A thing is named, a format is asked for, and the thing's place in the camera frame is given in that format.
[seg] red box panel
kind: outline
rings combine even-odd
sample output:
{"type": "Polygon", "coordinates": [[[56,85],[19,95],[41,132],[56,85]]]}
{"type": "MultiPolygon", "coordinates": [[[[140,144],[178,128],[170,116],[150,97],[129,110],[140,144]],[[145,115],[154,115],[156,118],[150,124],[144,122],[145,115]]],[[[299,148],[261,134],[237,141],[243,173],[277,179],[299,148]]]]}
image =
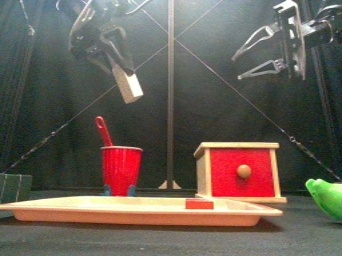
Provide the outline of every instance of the red box panel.
{"type": "Polygon", "coordinates": [[[212,196],[273,197],[269,149],[209,150],[212,196]],[[251,176],[241,179],[236,170],[248,165],[251,176]]]}

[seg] green object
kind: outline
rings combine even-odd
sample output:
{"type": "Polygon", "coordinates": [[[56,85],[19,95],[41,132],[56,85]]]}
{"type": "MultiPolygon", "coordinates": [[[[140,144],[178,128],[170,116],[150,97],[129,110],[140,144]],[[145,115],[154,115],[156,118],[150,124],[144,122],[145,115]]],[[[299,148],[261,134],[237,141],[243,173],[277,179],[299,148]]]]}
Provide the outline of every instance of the green object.
{"type": "Polygon", "coordinates": [[[305,188],[323,212],[333,219],[342,220],[342,184],[309,179],[305,188]]]}
{"type": "Polygon", "coordinates": [[[30,175],[0,174],[0,203],[29,200],[30,186],[30,175]]]}

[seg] red block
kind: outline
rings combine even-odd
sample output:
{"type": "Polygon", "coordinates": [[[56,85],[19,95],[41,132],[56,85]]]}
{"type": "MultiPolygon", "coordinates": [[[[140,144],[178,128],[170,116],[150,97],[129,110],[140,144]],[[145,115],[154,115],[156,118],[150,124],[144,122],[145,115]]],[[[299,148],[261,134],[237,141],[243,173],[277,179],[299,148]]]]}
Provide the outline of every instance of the red block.
{"type": "Polygon", "coordinates": [[[185,209],[213,210],[213,202],[201,198],[186,198],[185,209]]]}

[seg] green toy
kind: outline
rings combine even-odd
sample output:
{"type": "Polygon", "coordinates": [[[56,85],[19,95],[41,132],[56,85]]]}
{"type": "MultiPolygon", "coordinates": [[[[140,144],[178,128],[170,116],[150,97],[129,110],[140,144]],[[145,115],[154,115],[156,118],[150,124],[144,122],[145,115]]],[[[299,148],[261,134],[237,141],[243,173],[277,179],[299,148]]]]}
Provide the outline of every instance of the green toy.
{"type": "Polygon", "coordinates": [[[309,179],[305,188],[324,213],[333,219],[342,220],[342,184],[309,179]]]}

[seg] wooden box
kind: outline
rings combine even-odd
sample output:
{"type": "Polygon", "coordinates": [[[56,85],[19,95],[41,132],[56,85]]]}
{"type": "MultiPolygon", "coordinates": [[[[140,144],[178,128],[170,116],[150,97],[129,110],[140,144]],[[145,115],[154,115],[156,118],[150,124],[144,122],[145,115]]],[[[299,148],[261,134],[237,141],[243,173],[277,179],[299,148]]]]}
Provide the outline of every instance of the wooden box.
{"type": "Polygon", "coordinates": [[[196,197],[256,203],[284,203],[275,149],[277,143],[202,142],[196,158],[196,197]]]}

